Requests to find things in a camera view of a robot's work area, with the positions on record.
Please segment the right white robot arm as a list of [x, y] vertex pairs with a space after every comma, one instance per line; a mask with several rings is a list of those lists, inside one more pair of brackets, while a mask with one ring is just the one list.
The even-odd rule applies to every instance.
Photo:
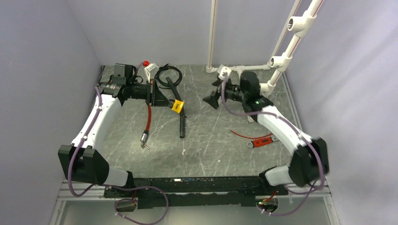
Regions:
[[317, 180], [324, 184], [329, 172], [326, 142], [304, 133], [283, 116], [275, 104], [262, 95], [256, 73], [243, 72], [238, 85], [232, 84], [229, 67], [222, 66], [217, 73], [217, 80], [212, 83], [216, 89], [203, 100], [214, 109], [222, 104], [232, 115], [250, 117], [270, 131], [291, 155], [288, 165], [269, 168], [259, 175], [259, 190], [269, 195], [279, 185], [303, 187]]

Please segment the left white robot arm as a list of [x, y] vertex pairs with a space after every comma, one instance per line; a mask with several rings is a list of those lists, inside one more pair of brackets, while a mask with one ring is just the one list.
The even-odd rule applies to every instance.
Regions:
[[170, 107], [172, 101], [161, 93], [157, 82], [151, 78], [159, 67], [155, 63], [141, 65], [146, 81], [138, 83], [138, 68], [115, 64], [108, 81], [95, 86], [96, 99], [92, 111], [78, 135], [69, 145], [61, 145], [58, 157], [69, 184], [72, 182], [116, 186], [124, 197], [134, 193], [132, 172], [112, 168], [101, 150], [107, 131], [116, 114], [129, 99], [144, 100], [147, 106]]

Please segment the yellow padlock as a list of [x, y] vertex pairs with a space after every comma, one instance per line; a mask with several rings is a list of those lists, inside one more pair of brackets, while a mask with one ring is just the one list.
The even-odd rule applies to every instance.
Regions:
[[170, 109], [177, 114], [180, 114], [184, 108], [184, 101], [180, 101], [177, 99], [170, 100]]

